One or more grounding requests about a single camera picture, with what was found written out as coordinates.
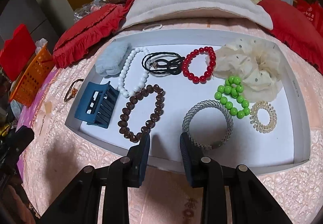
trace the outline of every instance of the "red cloth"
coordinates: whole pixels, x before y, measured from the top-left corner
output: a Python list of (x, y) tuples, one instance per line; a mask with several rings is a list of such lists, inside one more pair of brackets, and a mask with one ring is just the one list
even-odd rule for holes
[(90, 46), (117, 31), (133, 1), (127, 0), (125, 5), (107, 4), (65, 31), (54, 47), (53, 59), (57, 68), (65, 68), (80, 60)]
[(281, 0), (258, 3), (270, 15), (273, 30), (267, 30), (323, 74), (323, 38), (295, 7)]
[(314, 4), (309, 4), (304, 0), (296, 0), (296, 8), (302, 12), (306, 18), (312, 23), (315, 29), (323, 37), (323, 8), (316, 1)]
[(35, 43), (27, 27), (20, 24), (15, 29), (12, 39), (6, 40), (0, 52), (0, 65), (11, 81), (17, 79), (35, 50)]

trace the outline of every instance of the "metal screw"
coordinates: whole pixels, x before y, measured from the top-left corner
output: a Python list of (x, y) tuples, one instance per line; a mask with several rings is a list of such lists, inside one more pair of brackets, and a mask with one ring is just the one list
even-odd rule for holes
[(211, 162), (211, 159), (208, 156), (204, 156), (203, 158), (201, 158), (201, 161), (203, 163), (210, 163)]
[(86, 167), (83, 169), (83, 171), (84, 171), (85, 173), (90, 173), (90, 172), (92, 172), (92, 170), (93, 170), (93, 167), (91, 167), (91, 166), (86, 166)]
[(239, 165), (238, 169), (242, 172), (246, 172), (248, 170), (248, 167), (246, 165)]
[(130, 161), (130, 158), (128, 156), (123, 156), (120, 158), (121, 163), (128, 163)]

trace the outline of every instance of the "white pillow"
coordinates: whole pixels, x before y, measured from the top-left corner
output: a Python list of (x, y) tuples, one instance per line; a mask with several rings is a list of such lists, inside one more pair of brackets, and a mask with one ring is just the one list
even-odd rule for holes
[(190, 17), (248, 18), (273, 29), (270, 15), (251, 0), (135, 0), (122, 29), (139, 23)]

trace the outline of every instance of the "ruffled red cushion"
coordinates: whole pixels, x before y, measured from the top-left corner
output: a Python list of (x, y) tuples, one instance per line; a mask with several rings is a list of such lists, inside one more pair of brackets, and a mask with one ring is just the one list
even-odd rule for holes
[(80, 60), (90, 46), (117, 31), (133, 1), (127, 0), (125, 5), (107, 4), (65, 31), (54, 47), (53, 59), (57, 68), (65, 68)]
[(323, 38), (296, 8), (281, 0), (258, 3), (270, 15), (273, 30), (267, 30), (323, 74)]

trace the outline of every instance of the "bed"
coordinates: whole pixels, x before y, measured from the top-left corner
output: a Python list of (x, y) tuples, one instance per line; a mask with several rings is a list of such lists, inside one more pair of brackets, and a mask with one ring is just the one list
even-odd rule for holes
[[(280, 47), (305, 99), (311, 131), (311, 156), (309, 162), (300, 167), (260, 176), (259, 179), (293, 223), (311, 223), (323, 205), (321, 74), (247, 19), (187, 18), (157, 23), (162, 24), (162, 29), (230, 30), (274, 41)], [(135, 25), (117, 36), (141, 32), (146, 26)], [(88, 143), (64, 125), (73, 102), (64, 102), (69, 86), (76, 79), (86, 77), (97, 56), (114, 38), (107, 41), (94, 56), (72, 67), (53, 70), (33, 105), (22, 112), (18, 126), (30, 126), (35, 132), (35, 140), (26, 149), (20, 169), (26, 193), (41, 215), (84, 166), (104, 167), (117, 159), (116, 155)], [(43, 122), (44, 103), (48, 101), (52, 102), (52, 113)], [(184, 175), (148, 167), (143, 186), (140, 189), (129, 188), (128, 197), (130, 223), (200, 223), (202, 190), (190, 188)], [(187, 216), (185, 211), (188, 206), (194, 211), (191, 216)]]

